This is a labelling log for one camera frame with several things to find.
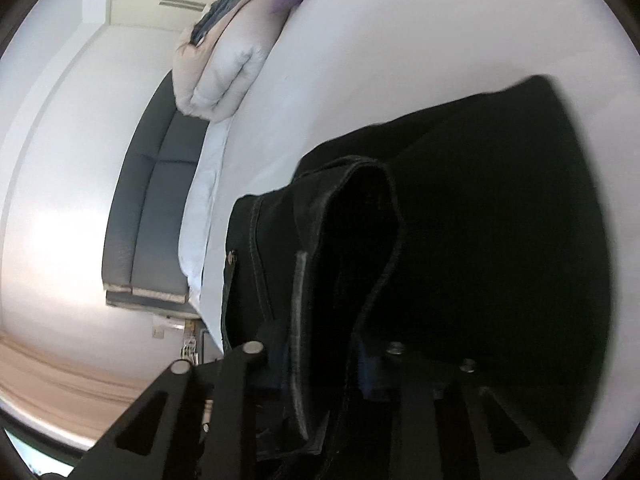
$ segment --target bed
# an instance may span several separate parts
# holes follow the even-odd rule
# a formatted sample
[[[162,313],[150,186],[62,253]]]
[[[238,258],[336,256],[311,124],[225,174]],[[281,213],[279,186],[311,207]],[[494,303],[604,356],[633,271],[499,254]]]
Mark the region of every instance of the bed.
[[[582,133],[607,213],[614,309],[609,325],[605,294],[594,315],[599,380],[581,399],[550,394],[529,408],[542,426],[545,412],[564,418],[554,443],[581,480],[602,478],[640,420],[628,328],[640,323],[640,59],[603,0],[305,0],[229,125],[200,297],[216,343],[236,199],[285,186],[325,140],[536,73],[554,79]]]

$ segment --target folded blanket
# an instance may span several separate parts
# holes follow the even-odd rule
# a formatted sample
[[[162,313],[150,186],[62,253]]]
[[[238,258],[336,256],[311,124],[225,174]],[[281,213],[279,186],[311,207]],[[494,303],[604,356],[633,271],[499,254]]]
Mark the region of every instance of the folded blanket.
[[[219,0],[182,33],[173,66],[182,113],[219,122],[238,110],[287,17],[271,1]]]

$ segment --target air vent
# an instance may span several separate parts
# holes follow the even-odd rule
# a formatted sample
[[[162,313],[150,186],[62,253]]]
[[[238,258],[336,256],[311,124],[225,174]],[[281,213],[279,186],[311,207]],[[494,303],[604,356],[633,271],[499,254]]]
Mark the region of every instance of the air vent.
[[[160,0],[158,5],[176,7],[177,9],[196,10],[196,12],[202,12],[207,6],[207,4],[201,2],[190,2],[189,0]]]

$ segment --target white pillow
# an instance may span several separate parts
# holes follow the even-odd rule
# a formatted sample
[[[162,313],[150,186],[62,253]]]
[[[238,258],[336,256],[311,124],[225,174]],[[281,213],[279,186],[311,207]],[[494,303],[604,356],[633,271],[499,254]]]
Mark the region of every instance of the white pillow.
[[[238,110],[287,19],[271,1],[248,2],[220,36],[191,99],[200,117],[218,122]]]

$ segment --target black fabric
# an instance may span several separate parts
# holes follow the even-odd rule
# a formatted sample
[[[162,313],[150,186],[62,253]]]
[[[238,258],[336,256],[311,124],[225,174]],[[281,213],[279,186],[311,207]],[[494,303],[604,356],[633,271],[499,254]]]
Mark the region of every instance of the black fabric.
[[[380,189],[375,174],[361,173],[363,186],[347,181],[344,189],[353,188],[343,200],[319,207],[334,182],[327,169],[345,160],[385,168],[404,225],[397,261],[388,239],[367,225],[385,218],[385,207],[367,210],[363,197],[395,203],[367,192]],[[318,223],[321,211],[332,213]],[[302,266],[311,279],[300,282],[310,227],[320,227],[325,242],[316,265]],[[322,144],[300,161],[289,186],[236,203],[226,246],[239,255],[231,283],[225,275],[229,344],[293,314],[292,384],[301,283],[313,299],[300,373],[310,390],[304,401],[330,411],[330,428],[321,456],[286,459],[274,478],[352,478],[364,467],[370,478],[387,478],[393,420],[385,404],[358,390],[360,333],[400,341],[431,360],[474,359],[559,449],[575,431],[580,402],[593,399],[587,386],[602,366],[610,311],[606,233],[577,134],[546,78]],[[388,275],[380,274],[385,261]],[[360,307],[353,298],[371,291],[375,275],[380,293]]]
[[[230,10],[232,10],[241,0],[216,0],[213,2],[207,13],[193,26],[190,43],[200,44],[207,33],[219,22]]]
[[[594,183],[549,81],[368,126],[314,149],[296,174],[345,155],[389,165],[406,223],[368,329],[435,360],[475,359],[569,453],[604,358],[610,265]]]
[[[177,311],[193,312],[186,305],[178,238],[207,125],[177,110],[169,72],[129,144],[105,234],[102,280],[107,288],[128,292],[129,303],[136,303],[135,290],[143,289],[185,304]]]
[[[36,480],[4,430],[0,430],[0,450],[0,480]]]
[[[286,425],[297,433],[288,442],[312,443],[327,410],[339,405],[353,328],[388,277],[400,224],[386,167],[363,157],[334,160],[234,206],[226,238],[225,347],[259,337],[273,320],[284,323],[288,357],[280,362],[289,369],[281,394],[287,413],[295,414]]]

